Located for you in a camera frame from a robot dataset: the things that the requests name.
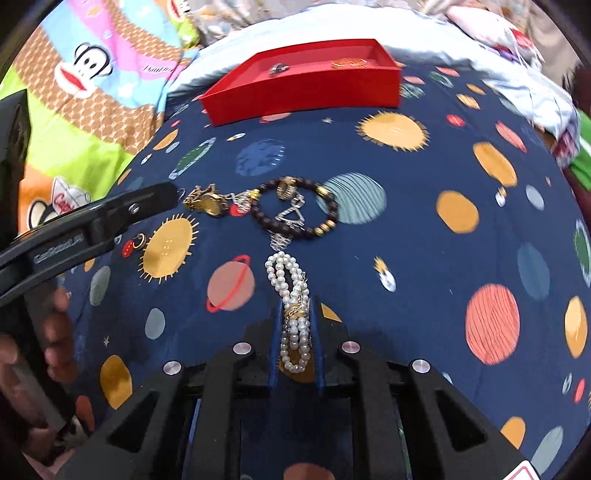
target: colorful blanket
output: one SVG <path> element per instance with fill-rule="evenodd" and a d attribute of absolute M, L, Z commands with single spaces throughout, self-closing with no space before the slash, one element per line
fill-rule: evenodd
<path fill-rule="evenodd" d="M 198 41 L 177 0 L 64 0 L 43 21 L 0 85 L 0 98 L 28 90 L 21 232 L 107 194 Z"/>

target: fabric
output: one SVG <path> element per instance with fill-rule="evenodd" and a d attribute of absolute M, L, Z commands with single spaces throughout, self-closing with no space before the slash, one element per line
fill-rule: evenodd
<path fill-rule="evenodd" d="M 2 98 L 28 93 L 21 233 L 104 197 L 162 124 L 197 52 L 167 18 L 151 0 L 64 0 L 22 48 L 0 85 Z"/>
<path fill-rule="evenodd" d="M 214 128 L 194 98 L 111 194 L 171 178 L 179 199 L 196 184 L 229 194 L 284 175 L 324 183 L 340 223 L 286 249 L 324 315 L 385 359 L 428 359 L 550 479 L 591 418 L 589 234 L 542 140 L 479 73 L 408 62 L 402 74 L 396 110 Z M 323 204 L 303 195 L 306 226 L 316 226 Z M 269 216 L 284 203 L 261 198 Z M 132 252 L 139 233 L 147 246 Z M 73 392 L 90 398 L 98 425 L 166 362 L 207 361 L 268 318 L 278 301 L 264 267 L 272 253 L 251 216 L 179 205 L 66 272 L 81 369 Z M 346 402 L 315 396 L 310 377 L 278 379 L 268 404 L 242 405 L 242 473 L 276 480 L 304 462 L 351 479 Z"/>
<path fill-rule="evenodd" d="M 570 169 L 586 190 L 591 190 L 591 120 L 582 111 L 581 118 L 581 150 L 573 160 Z"/>

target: bracelet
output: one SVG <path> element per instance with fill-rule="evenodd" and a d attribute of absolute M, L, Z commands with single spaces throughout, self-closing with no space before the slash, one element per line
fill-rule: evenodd
<path fill-rule="evenodd" d="M 279 198 L 287 199 L 293 197 L 296 188 L 302 188 L 315 192 L 321 197 L 328 208 L 328 216 L 326 220 L 316 228 L 301 228 L 290 223 L 280 222 L 278 220 L 270 219 L 261 210 L 259 199 L 261 194 L 267 190 L 272 190 L 277 187 L 277 195 Z M 334 194 L 324 187 L 322 184 L 308 179 L 301 179 L 295 177 L 282 177 L 280 179 L 270 180 L 263 183 L 258 188 L 250 191 L 251 213 L 261 226 L 270 231 L 284 237 L 291 237 L 296 239 L 306 238 L 313 239 L 323 236 L 336 227 L 336 222 L 339 220 L 339 204 L 335 201 Z"/>

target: black handle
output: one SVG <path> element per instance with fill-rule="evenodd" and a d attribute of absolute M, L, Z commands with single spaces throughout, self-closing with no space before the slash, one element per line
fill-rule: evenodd
<path fill-rule="evenodd" d="M 21 363 L 15 370 L 31 400 L 43 411 L 48 425 L 61 430 L 74 416 L 76 405 L 47 372 L 48 365 L 23 297 L 0 308 L 0 333 L 12 337 L 20 349 L 26 364 Z"/>

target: cartoon monkey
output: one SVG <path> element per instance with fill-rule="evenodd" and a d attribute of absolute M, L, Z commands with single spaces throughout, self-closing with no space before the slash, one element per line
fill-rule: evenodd
<path fill-rule="evenodd" d="M 57 64 L 54 75 L 62 90 L 74 98 L 88 98 L 97 86 L 94 79 L 113 72 L 109 53 L 98 45 L 81 43 L 74 51 L 74 62 Z"/>

